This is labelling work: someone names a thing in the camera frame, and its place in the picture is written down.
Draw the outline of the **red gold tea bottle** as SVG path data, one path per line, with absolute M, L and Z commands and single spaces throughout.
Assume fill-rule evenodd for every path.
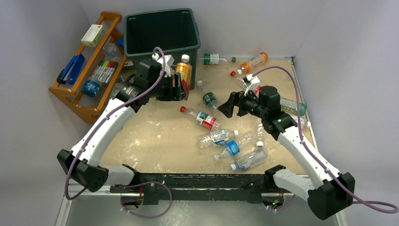
M 180 73 L 183 89 L 189 95 L 190 93 L 190 85 L 192 79 L 192 66 L 189 63 L 190 56 L 187 54 L 183 54 L 181 56 L 181 61 L 176 65 L 176 72 Z

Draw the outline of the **lake picture red label bottle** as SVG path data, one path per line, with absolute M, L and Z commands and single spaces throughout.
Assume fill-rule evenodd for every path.
M 180 107 L 180 112 L 189 120 L 204 127 L 210 131 L 222 129 L 222 123 L 219 119 L 203 111 L 194 108 Z

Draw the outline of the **white cap clear water bottle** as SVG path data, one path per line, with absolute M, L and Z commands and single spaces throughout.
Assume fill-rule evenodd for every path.
M 239 135 L 237 130 L 221 129 L 198 136 L 197 144 L 200 150 L 225 145 Z

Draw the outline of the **blue label water bottle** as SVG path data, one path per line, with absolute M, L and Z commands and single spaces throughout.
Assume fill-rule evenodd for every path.
M 255 133 L 248 131 L 239 138 L 228 142 L 222 148 L 222 151 L 218 154 L 214 154 L 216 161 L 233 157 L 240 152 L 253 149 L 255 146 Z

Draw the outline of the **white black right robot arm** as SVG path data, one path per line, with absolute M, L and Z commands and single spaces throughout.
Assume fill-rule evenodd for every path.
M 305 200 L 312 213 L 326 220 L 353 204 L 347 193 L 354 192 L 355 178 L 341 173 L 332 166 L 300 131 L 300 126 L 280 106 L 280 95 L 273 86 L 262 86 L 253 91 L 232 92 L 228 100 L 218 107 L 227 118 L 238 107 L 239 117 L 250 114 L 261 119 L 264 130 L 283 145 L 300 163 L 308 177 L 296 175 L 283 166 L 265 173 L 265 188 L 271 192 L 283 188 Z

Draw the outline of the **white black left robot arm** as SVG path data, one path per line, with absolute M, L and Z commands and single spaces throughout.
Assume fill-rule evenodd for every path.
M 104 185 L 122 185 L 130 193 L 140 188 L 140 179 L 134 176 L 131 167 L 100 166 L 100 161 L 117 133 L 149 99 L 181 101 L 188 98 L 191 69 L 183 69 L 182 63 L 162 67 L 162 62 L 154 60 L 140 62 L 137 72 L 117 86 L 106 109 L 83 139 L 71 150 L 60 150 L 57 160 L 67 175 L 66 191 L 70 179 L 90 192 Z

